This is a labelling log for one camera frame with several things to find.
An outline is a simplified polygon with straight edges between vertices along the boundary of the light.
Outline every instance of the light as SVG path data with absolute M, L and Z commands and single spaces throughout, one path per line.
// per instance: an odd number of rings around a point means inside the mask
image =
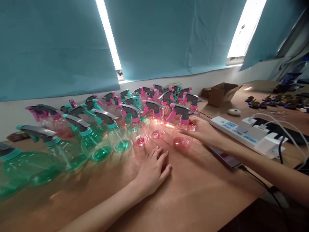
M 108 45 L 109 45 L 110 53 L 112 54 L 112 59 L 113 59 L 113 62 L 114 62 L 115 69 L 120 70 L 122 68 L 121 68 L 119 57 L 118 57 L 117 48 L 116 48 L 112 28 L 110 27 L 110 23 L 109 23 L 109 19 L 108 19 L 107 10 L 106 10 L 106 7 L 105 7 L 104 0 L 96 0 L 96 3 L 97 3 L 97 7 L 98 7 L 99 14 L 100 14 L 100 17 L 101 17 L 101 21 L 102 21 L 102 24 L 103 24 L 103 28 L 104 28 L 104 31 L 105 31 L 105 35 L 106 35 L 106 38 L 107 38 L 107 42 L 108 42 Z

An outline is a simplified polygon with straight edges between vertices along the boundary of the hand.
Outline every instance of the hand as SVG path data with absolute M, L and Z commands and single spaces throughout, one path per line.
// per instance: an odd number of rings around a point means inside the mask
M 233 143 L 231 140 L 218 133 L 207 121 L 197 116 L 192 116 L 189 119 L 196 125 L 195 131 L 180 130 L 180 133 L 191 136 L 201 141 L 203 144 L 219 150 Z
M 159 157 L 161 151 L 162 148 L 157 146 L 146 155 L 137 177 L 133 180 L 136 187 L 141 190 L 143 197 L 153 194 L 171 173 L 172 166 L 170 164 L 161 173 L 164 160 L 168 154 L 168 151 L 166 151 Z

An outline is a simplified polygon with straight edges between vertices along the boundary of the black cable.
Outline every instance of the black cable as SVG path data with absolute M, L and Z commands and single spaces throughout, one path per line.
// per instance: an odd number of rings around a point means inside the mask
M 283 158 L 282 158 L 282 153 L 281 153 L 281 146 L 283 144 L 285 137 L 282 136 L 282 140 L 279 143 L 279 147 L 278 147 L 278 153 L 279 153 L 279 157 L 280 157 L 280 163 L 283 164 Z
M 255 179 L 257 179 L 266 188 L 267 192 L 269 192 L 273 196 L 274 200 L 278 204 L 280 210 L 282 211 L 282 213 L 285 217 L 285 219 L 283 219 L 284 224 L 286 225 L 287 230 L 290 232 L 291 229 L 290 229 L 290 226 L 289 226 L 289 223 L 288 223 L 288 215 L 287 215 L 286 211 L 284 210 L 284 208 L 282 207 L 282 205 L 280 204 L 280 202 L 278 201 L 277 197 L 271 192 L 270 188 L 260 178 L 258 178 L 253 173 L 251 173 L 245 166 L 241 165 L 239 168 L 243 169 L 245 172 L 247 172 L 248 174 L 252 175 Z

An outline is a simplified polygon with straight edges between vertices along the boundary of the blue curtain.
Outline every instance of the blue curtain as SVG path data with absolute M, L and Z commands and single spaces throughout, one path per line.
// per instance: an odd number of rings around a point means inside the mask
M 240 70 L 277 56 L 305 8 L 301 0 L 267 0 Z
M 105 0 L 125 80 L 226 68 L 246 0 Z
M 0 101 L 119 90 L 95 0 L 2 0 Z

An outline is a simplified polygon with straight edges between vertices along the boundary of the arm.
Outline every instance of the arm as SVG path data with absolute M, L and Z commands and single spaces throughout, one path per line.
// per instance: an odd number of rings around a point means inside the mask
M 145 157 L 137 177 L 109 199 L 81 215 L 59 232 L 106 231 L 128 209 L 153 194 L 170 174 L 169 164 L 161 173 L 168 152 L 159 154 L 162 148 L 152 149 Z
M 196 124 L 196 130 L 184 130 L 181 133 L 196 138 L 207 146 L 212 146 L 233 156 L 281 191 L 302 204 L 309 206 L 309 176 L 234 143 L 218 133 L 203 119 L 192 117 L 190 120 Z

